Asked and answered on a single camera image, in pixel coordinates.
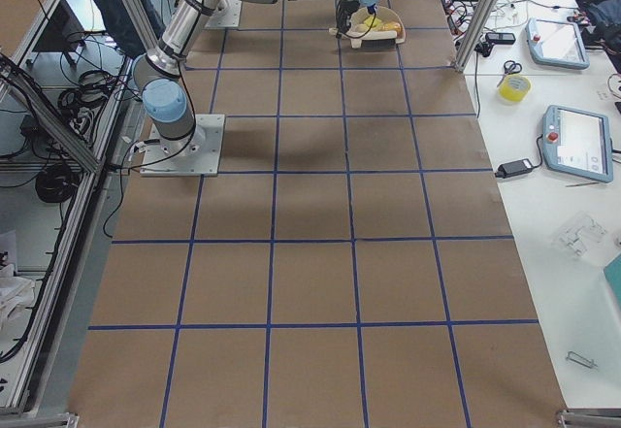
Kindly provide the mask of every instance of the white table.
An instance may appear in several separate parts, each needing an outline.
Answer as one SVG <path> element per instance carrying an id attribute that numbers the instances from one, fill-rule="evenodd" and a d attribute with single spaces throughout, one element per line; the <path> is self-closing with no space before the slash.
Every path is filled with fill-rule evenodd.
<path id="1" fill-rule="evenodd" d="M 573 0 L 537 1 L 573 5 Z M 525 14 L 524 3 L 519 10 Z M 531 17 L 563 19 L 568 12 L 529 5 Z M 525 21 L 520 15 L 519 21 Z M 606 86 L 615 71 L 605 54 L 589 52 L 591 67 L 584 71 L 539 66 L 526 46 L 524 26 L 504 31 L 513 31 L 515 45 L 496 46 L 478 64 L 480 126 L 492 165 L 524 157 L 539 162 L 536 138 L 549 105 L 607 115 L 613 143 L 621 148 L 621 115 Z M 496 87 L 509 59 L 523 65 L 523 75 L 533 85 L 519 104 L 501 98 Z M 465 74 L 475 102 L 474 56 Z M 610 184 L 568 187 L 587 180 L 552 172 L 545 165 L 526 177 L 499 180 L 556 376 L 568 407 L 574 409 L 621 407 L 621 312 L 603 273 L 603 266 L 621 254 L 614 242 L 621 234 L 621 165 L 614 170 L 616 178 Z M 587 242 L 588 251 L 576 259 L 569 250 L 556 247 L 554 238 L 580 212 L 593 217 L 608 234 L 598 244 Z M 598 367 L 590 370 L 567 361 L 570 350 L 595 360 Z"/>
<path id="2" fill-rule="evenodd" d="M 575 7 L 575 0 L 533 0 L 546 6 L 564 6 Z M 499 3 L 505 3 L 506 0 L 499 0 Z M 524 67 L 524 73 L 528 75 L 573 75 L 573 76 L 600 76 L 606 74 L 609 71 L 610 61 L 603 51 L 588 51 L 589 60 L 591 66 L 583 71 L 572 71 L 569 69 L 551 68 L 548 66 L 540 66 L 536 64 L 531 58 L 531 54 L 526 43 L 525 23 L 528 18 L 543 18 L 550 20 L 567 20 L 568 16 L 572 15 L 572 10 L 559 9 L 552 10 L 544 8 L 533 3 L 520 2 L 515 4 L 515 9 L 511 6 L 503 8 L 504 16 L 496 16 L 492 14 L 490 19 L 486 23 L 487 28 L 498 29 L 503 32 L 511 32 L 515 35 L 515 44 L 512 46 L 496 45 L 493 53 L 490 57 L 479 57 L 478 59 L 478 73 L 480 75 L 486 74 L 500 74 L 502 73 L 502 66 L 507 60 L 514 60 L 522 64 Z M 517 24 L 517 27 L 510 27 L 509 25 Z M 474 55 L 471 56 L 468 65 L 465 70 L 466 74 L 474 73 Z"/>

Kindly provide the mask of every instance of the touchscreen display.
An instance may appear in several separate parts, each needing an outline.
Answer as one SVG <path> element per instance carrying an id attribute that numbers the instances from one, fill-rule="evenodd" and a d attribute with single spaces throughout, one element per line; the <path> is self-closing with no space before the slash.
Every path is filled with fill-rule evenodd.
<path id="1" fill-rule="evenodd" d="M 605 166 L 604 129 L 602 120 L 559 110 L 558 163 L 583 171 L 607 174 Z"/>
<path id="2" fill-rule="evenodd" d="M 539 44 L 544 57 L 568 62 L 582 61 L 573 25 L 538 20 L 537 30 L 541 36 Z"/>

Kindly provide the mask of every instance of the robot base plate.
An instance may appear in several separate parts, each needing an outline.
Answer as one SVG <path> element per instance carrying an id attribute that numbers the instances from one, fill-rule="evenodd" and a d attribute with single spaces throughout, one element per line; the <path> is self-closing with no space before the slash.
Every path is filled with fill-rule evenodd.
<path id="1" fill-rule="evenodd" d="M 146 177 L 216 176 L 220 164 L 222 136 L 224 135 L 224 115 L 196 115 L 196 125 L 205 131 L 205 142 L 195 153 L 183 157 L 173 157 L 141 168 Z M 159 139 L 159 132 L 153 125 L 150 139 Z M 157 145 L 148 146 L 143 164 L 166 158 L 168 154 Z"/>

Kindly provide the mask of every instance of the black bag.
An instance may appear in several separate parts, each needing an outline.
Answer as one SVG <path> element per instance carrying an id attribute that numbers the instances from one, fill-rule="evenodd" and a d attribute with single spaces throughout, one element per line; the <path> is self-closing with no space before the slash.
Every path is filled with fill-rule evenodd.
<path id="1" fill-rule="evenodd" d="M 576 0 L 595 30 L 591 39 L 603 42 L 608 52 L 621 54 L 621 0 Z"/>

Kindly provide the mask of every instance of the white cable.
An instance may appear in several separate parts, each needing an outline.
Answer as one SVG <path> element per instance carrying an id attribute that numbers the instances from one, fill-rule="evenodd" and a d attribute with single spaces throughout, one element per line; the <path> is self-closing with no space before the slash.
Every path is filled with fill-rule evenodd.
<path id="1" fill-rule="evenodd" d="M 613 77 L 616 77 L 617 79 L 619 79 L 618 83 L 621 83 L 621 74 L 610 74 L 610 76 L 608 77 L 608 81 L 607 81 L 608 90 L 610 90 L 610 93 L 612 93 L 613 96 L 621 99 L 621 93 L 619 93 L 619 91 L 614 91 L 614 88 L 612 88 L 612 85 L 610 84 L 610 81 L 612 80 Z"/>

